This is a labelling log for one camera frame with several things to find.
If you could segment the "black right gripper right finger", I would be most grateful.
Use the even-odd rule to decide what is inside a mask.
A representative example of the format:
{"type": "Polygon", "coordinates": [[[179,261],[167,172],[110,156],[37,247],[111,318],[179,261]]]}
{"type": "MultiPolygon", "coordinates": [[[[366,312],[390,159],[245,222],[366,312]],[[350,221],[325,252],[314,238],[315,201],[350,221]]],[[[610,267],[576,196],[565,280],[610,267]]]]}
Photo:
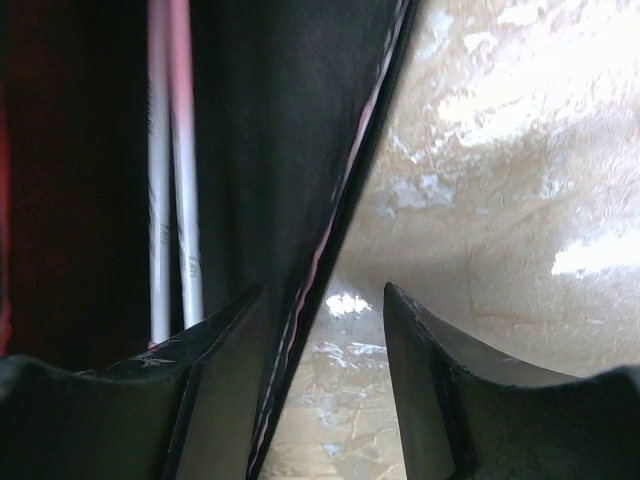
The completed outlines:
{"type": "Polygon", "coordinates": [[[635,479],[639,370],[578,378],[507,355],[394,284],[384,331],[411,479],[635,479]]]}

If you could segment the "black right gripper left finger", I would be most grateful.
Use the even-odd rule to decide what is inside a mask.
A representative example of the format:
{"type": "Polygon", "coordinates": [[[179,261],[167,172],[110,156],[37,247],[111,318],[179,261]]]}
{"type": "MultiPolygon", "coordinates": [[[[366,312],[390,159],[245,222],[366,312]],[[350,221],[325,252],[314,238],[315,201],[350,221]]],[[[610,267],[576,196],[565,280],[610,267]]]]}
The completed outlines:
{"type": "Polygon", "coordinates": [[[242,479],[267,307],[252,287],[212,317],[97,373],[1,362],[5,479],[242,479]]]}

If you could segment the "pink racket cover bag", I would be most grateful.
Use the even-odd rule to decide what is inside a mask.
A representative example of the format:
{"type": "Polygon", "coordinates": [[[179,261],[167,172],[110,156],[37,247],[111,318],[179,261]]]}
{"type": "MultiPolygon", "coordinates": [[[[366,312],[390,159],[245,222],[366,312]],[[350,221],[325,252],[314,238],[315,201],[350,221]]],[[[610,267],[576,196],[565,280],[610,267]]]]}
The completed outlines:
{"type": "MultiPolygon", "coordinates": [[[[1,5],[1,362],[150,340],[148,3],[1,5]]],[[[252,287],[259,475],[368,173],[413,1],[188,1],[203,320],[252,287]]],[[[182,321],[170,222],[170,316],[182,321]]]]}

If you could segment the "pink badminton racket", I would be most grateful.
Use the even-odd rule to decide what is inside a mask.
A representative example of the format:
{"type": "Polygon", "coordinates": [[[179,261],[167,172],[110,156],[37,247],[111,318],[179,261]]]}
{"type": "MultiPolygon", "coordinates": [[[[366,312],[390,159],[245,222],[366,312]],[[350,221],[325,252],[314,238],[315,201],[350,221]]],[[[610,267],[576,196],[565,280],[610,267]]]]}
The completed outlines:
{"type": "Polygon", "coordinates": [[[148,3],[148,176],[151,344],[170,336],[170,152],[167,3],[148,3]]]}
{"type": "Polygon", "coordinates": [[[203,299],[190,8],[187,0],[170,2],[170,50],[174,172],[183,288],[183,319],[184,327],[189,329],[203,320],[203,299]]]}

